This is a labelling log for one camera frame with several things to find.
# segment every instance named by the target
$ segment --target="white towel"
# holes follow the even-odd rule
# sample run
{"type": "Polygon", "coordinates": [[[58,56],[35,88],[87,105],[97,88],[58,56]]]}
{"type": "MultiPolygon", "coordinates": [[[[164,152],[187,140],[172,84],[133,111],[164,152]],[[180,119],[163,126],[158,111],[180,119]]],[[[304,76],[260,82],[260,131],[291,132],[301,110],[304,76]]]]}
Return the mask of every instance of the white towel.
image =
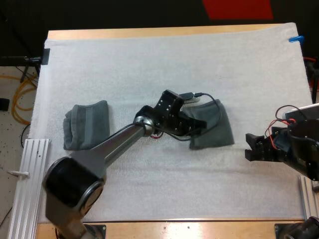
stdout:
{"type": "Polygon", "coordinates": [[[311,104],[300,44],[288,41],[297,35],[288,23],[239,33],[47,40],[30,136],[52,140],[51,164],[69,154],[62,125],[75,104],[107,100],[114,133],[166,89],[207,92],[225,106],[235,144],[191,151],[167,135],[142,138],[107,169],[85,220],[302,218],[298,173],[244,157],[245,134],[262,135],[278,107],[311,104]]]}

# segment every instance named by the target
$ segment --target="black background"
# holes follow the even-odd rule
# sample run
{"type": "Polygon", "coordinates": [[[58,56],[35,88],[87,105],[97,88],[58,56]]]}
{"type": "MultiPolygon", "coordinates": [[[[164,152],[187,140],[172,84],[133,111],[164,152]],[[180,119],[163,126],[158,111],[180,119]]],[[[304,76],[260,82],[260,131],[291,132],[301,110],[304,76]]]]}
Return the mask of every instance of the black background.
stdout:
{"type": "Polygon", "coordinates": [[[306,38],[305,56],[319,56],[319,1],[271,0],[271,6],[274,20],[209,20],[201,0],[0,0],[7,17],[0,20],[0,56],[42,55],[48,30],[284,22],[295,22],[306,38]]]}

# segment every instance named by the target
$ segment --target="table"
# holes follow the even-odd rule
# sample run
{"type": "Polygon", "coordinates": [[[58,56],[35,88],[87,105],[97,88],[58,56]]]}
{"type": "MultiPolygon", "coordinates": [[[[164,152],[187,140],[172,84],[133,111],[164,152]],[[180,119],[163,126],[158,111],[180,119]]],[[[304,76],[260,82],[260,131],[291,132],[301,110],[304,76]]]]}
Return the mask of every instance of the table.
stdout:
{"type": "MultiPolygon", "coordinates": [[[[174,36],[205,33],[222,33],[260,30],[276,26],[276,24],[226,25],[198,27],[165,27],[165,28],[133,28],[133,29],[92,29],[92,30],[59,30],[49,31],[48,39],[101,39],[149,36],[174,36]]],[[[165,238],[218,238],[274,239],[275,223],[294,223],[300,219],[181,219],[179,221],[155,222],[105,222],[108,239],[165,239],[165,238]]],[[[39,224],[37,239],[54,239],[52,224],[39,224]]]]}

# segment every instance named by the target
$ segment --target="folded gray towel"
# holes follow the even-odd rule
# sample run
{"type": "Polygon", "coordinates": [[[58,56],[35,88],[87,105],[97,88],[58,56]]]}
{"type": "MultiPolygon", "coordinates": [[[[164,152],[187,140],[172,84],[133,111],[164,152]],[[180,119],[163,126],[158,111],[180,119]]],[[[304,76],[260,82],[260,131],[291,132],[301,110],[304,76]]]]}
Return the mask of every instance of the folded gray towel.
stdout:
{"type": "MultiPolygon", "coordinates": [[[[201,149],[208,147],[221,147],[234,144],[234,137],[224,105],[216,100],[221,110],[221,119],[218,126],[204,135],[192,137],[189,147],[201,149]]],[[[219,119],[218,107],[214,102],[208,102],[199,106],[184,107],[182,111],[189,117],[207,122],[207,129],[214,126],[219,119]]]]}
{"type": "Polygon", "coordinates": [[[109,108],[106,101],[90,106],[75,105],[63,121],[64,149],[91,149],[110,136],[109,108]]]}

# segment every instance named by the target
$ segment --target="red wire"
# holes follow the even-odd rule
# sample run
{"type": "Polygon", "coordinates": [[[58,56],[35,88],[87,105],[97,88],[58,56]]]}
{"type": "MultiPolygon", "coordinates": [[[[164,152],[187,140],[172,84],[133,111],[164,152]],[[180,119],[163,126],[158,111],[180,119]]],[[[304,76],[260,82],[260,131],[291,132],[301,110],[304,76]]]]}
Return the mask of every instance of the red wire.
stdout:
{"type": "Polygon", "coordinates": [[[293,121],[294,123],[296,123],[296,120],[293,118],[290,118],[289,120],[293,121]]]}
{"type": "Polygon", "coordinates": [[[313,57],[304,57],[304,60],[312,61],[312,62],[316,62],[317,61],[317,59],[313,58],[313,57]]]}
{"type": "MultiPolygon", "coordinates": [[[[294,123],[296,123],[296,120],[293,119],[293,118],[290,118],[289,120],[291,120],[291,121],[293,121],[294,123]]],[[[277,121],[278,121],[278,122],[282,122],[282,123],[284,123],[284,124],[286,124],[286,125],[290,125],[290,123],[288,123],[288,122],[285,121],[285,120],[277,120],[277,119],[274,119],[273,121],[270,122],[270,124],[269,124],[268,128],[266,129],[266,131],[268,131],[269,139],[270,139],[271,145],[273,146],[274,149],[277,149],[277,147],[275,146],[274,140],[273,140],[273,138],[272,138],[272,136],[271,136],[270,127],[271,127],[274,123],[276,123],[277,121]]]]}
{"type": "Polygon", "coordinates": [[[151,138],[153,139],[159,139],[163,136],[163,132],[159,135],[159,136],[154,136],[154,135],[151,135],[151,138]]]}

